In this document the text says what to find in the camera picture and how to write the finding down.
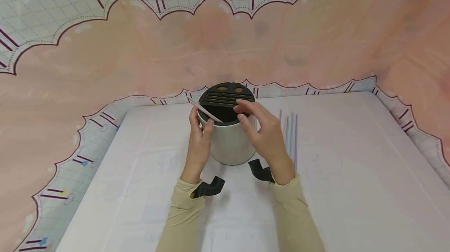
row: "person's right hand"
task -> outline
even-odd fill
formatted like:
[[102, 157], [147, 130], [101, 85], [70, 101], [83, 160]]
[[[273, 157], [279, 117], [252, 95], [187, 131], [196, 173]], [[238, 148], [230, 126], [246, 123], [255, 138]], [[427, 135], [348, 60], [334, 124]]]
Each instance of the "person's right hand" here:
[[[250, 142], [259, 155], [269, 164], [273, 178], [278, 184], [287, 184], [295, 177], [294, 164], [286, 152], [280, 122], [273, 114], [265, 109], [260, 103], [251, 103], [238, 99], [234, 111], [239, 113], [237, 118], [247, 133]], [[256, 116], [261, 128], [256, 131], [242, 114], [248, 113]]]

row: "black slotted lid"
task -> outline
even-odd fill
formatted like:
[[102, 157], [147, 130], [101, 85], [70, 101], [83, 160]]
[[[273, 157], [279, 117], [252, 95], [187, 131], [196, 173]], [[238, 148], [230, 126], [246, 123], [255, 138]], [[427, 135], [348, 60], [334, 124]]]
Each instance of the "black slotted lid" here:
[[[233, 110], [233, 107], [237, 105], [237, 99], [245, 99], [254, 102], [255, 96], [250, 89], [242, 84], [225, 82], [206, 90], [201, 95], [199, 104], [224, 122], [215, 122], [215, 125], [228, 126], [239, 123], [238, 114]], [[199, 111], [198, 113], [205, 121], [209, 119], [209, 116], [202, 111]]]

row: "beige long-sleeve shirt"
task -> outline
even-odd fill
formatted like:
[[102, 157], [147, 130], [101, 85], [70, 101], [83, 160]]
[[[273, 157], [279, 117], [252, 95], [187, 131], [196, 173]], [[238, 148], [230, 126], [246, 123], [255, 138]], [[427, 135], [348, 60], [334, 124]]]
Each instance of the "beige long-sleeve shirt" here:
[[[156, 252], [193, 252], [198, 220], [205, 207], [205, 196], [191, 199], [199, 184], [178, 179], [172, 194], [172, 206]], [[289, 184], [270, 183], [275, 200], [275, 219], [280, 252], [324, 252], [316, 225], [303, 196], [299, 175]]]

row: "purple stick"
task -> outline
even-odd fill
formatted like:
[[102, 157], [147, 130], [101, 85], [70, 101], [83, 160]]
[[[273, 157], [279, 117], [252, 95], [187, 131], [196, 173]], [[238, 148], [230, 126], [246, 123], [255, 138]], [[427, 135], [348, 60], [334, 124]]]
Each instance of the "purple stick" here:
[[295, 151], [294, 151], [294, 168], [297, 171], [297, 131], [298, 131], [298, 114], [295, 115]]

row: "blue star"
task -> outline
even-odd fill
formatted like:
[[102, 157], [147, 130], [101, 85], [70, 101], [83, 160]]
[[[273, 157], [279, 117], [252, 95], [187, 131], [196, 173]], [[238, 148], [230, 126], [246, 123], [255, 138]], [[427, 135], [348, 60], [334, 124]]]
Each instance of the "blue star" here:
[[42, 246], [42, 245], [47, 244], [47, 239], [48, 239], [48, 237], [42, 238], [41, 241], [39, 241], [38, 245], [39, 245], [39, 246]]

